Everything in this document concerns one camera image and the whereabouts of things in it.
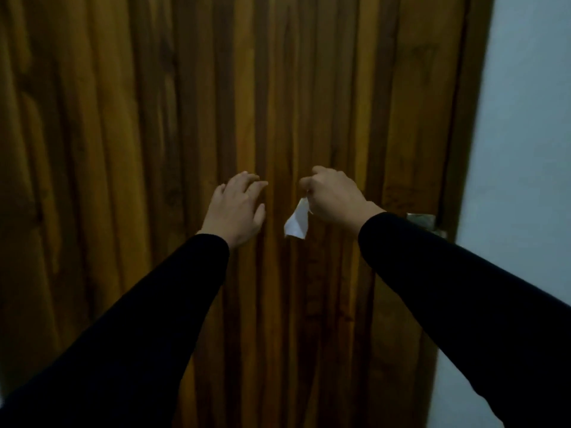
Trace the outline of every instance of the person's left arm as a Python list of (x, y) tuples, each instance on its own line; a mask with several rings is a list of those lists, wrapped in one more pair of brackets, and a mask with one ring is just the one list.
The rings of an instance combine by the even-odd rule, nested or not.
[(166, 426), (230, 251), (265, 218), (267, 182), (216, 189), (202, 229), (139, 281), (52, 366), (8, 396), (0, 425)]

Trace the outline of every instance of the piece of paper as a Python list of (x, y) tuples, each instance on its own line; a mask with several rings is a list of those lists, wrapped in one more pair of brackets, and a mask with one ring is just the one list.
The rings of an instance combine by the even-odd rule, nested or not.
[(284, 225), (285, 236), (293, 236), (297, 238), (305, 238), (307, 228), (309, 227), (308, 212), (310, 211), (310, 202), (307, 198), (299, 200), (297, 208), (293, 215)]

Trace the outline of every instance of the black sleeve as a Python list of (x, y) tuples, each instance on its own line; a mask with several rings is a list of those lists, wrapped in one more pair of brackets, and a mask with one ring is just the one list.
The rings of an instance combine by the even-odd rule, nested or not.
[(569, 306), (390, 213), (365, 223), (359, 245), (506, 426), (568, 422)]
[(189, 239), (11, 394), (0, 426), (170, 426), (228, 256), (220, 237)]

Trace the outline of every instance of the metal latch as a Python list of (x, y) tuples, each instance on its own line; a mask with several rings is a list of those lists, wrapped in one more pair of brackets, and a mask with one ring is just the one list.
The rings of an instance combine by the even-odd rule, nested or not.
[(407, 221), (430, 231), (439, 237), (446, 238), (446, 231), (436, 228), (436, 216), (427, 215), (426, 213), (407, 213)]

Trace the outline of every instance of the person's left hand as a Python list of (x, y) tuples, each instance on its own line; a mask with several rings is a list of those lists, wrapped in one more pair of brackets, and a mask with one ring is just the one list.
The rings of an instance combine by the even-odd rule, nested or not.
[(254, 212), (256, 201), (267, 181), (244, 171), (235, 175), (227, 185), (216, 188), (202, 229), (197, 234), (222, 237), (230, 249), (246, 243), (261, 230), (266, 219), (266, 207), (260, 204)]

